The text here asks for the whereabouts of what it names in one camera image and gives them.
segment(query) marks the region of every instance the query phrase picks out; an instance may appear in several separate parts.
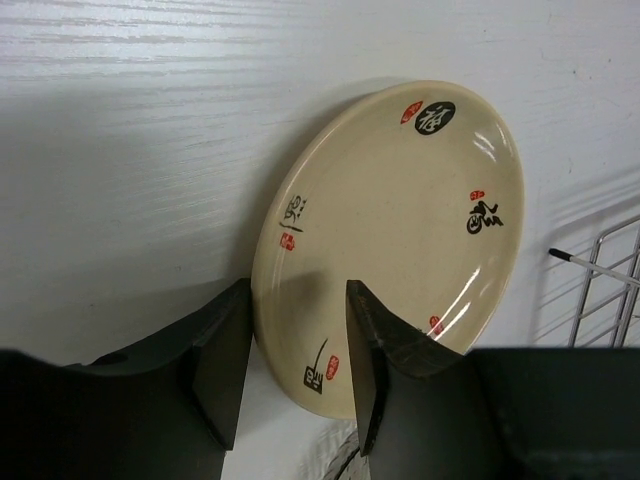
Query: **ceramic plate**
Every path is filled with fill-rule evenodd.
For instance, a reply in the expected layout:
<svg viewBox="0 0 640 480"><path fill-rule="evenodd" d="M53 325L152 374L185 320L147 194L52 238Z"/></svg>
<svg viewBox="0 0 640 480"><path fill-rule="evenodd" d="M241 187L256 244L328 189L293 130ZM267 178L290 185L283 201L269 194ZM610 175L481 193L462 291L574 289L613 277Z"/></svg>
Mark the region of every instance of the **ceramic plate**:
<svg viewBox="0 0 640 480"><path fill-rule="evenodd" d="M253 265L256 338L284 391L355 417L348 279L465 352L511 274L523 197L505 124L462 87L401 85L336 118L285 179Z"/></svg>

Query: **red mark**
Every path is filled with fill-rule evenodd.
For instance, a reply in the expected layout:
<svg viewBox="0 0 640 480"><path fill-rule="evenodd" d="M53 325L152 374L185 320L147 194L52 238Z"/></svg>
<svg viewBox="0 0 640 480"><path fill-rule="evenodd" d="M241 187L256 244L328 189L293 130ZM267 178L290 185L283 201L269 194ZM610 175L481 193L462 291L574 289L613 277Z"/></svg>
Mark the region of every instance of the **red mark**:
<svg viewBox="0 0 640 480"><path fill-rule="evenodd" d="M474 190L469 194L469 198L471 199L472 202L482 197L484 197L484 192L482 190Z"/></svg>
<svg viewBox="0 0 640 480"><path fill-rule="evenodd" d="M442 326L442 322L440 321L440 317L436 317L435 315L429 319L429 325L433 329L433 333L436 335L440 335L444 332L444 327Z"/></svg>
<svg viewBox="0 0 640 480"><path fill-rule="evenodd" d="M291 251L294 248L296 248L296 242L293 239L293 235L288 234L288 233L283 233L282 237L280 238L280 246L282 248L286 248L287 250Z"/></svg>
<svg viewBox="0 0 640 480"><path fill-rule="evenodd" d="M329 359L329 363L327 364L327 373L326 373L327 380L333 380L333 377L335 377L336 373L338 372L339 365L340 365L340 359L335 355L331 355L331 358Z"/></svg>
<svg viewBox="0 0 640 480"><path fill-rule="evenodd" d="M400 125L402 125L403 123L407 123L409 120L411 120L411 117L413 117L416 113L418 113L418 110L420 110L420 107L422 107L422 102L416 102L412 105L409 105L407 109L404 111L404 113L402 114Z"/></svg>

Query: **oval plate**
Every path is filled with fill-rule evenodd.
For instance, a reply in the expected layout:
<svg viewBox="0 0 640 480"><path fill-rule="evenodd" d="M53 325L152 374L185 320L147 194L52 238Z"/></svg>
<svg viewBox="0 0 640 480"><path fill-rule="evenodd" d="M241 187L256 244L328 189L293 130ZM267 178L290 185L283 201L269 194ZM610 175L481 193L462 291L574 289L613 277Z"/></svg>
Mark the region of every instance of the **oval plate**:
<svg viewBox="0 0 640 480"><path fill-rule="evenodd" d="M285 179L253 265L256 339L289 397L355 417L348 279L464 353L513 269L523 190L505 124L457 85L400 85L329 124Z"/></svg>

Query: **plate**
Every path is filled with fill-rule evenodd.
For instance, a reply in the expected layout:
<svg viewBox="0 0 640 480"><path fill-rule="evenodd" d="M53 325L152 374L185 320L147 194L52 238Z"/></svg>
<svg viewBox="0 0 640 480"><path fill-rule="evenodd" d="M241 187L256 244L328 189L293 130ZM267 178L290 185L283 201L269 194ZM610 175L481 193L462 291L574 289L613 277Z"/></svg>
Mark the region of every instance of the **plate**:
<svg viewBox="0 0 640 480"><path fill-rule="evenodd" d="M410 83L345 111L289 172L253 264L256 340L282 389L355 418L348 279L464 353L513 269L523 203L513 139L473 92Z"/></svg>

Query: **metal wire rack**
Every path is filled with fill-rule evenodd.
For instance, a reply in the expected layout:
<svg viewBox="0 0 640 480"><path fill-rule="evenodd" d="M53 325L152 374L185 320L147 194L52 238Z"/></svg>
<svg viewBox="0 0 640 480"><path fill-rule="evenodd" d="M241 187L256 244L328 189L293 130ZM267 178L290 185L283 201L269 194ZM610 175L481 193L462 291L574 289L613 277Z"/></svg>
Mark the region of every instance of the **metal wire rack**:
<svg viewBox="0 0 640 480"><path fill-rule="evenodd" d="M602 266L598 262L601 259L603 244L618 234L633 233L637 229L633 249L631 251L619 252L616 250L616 259L607 266ZM602 230L593 241L589 260L583 260L575 255L552 248L549 253L557 258L582 266L586 269L582 290L578 300L578 306L573 318L571 333L569 334L568 346L587 347L592 345L607 345L609 347L623 347L633 343L633 339L628 338L630 327L634 320L640 318L636 315L636 305L638 301L638 291L640 290L640 215L631 217L624 222L620 222L606 230ZM620 268L626 265L626 273L620 272ZM593 283L599 277L606 276L614 280L613 291L604 297L597 298L594 295ZM591 327L587 334L583 334L581 327L584 327L588 317L596 317L605 307L617 303L616 313L613 317L608 317L600 321L594 329ZM590 332L597 330L593 336Z"/></svg>

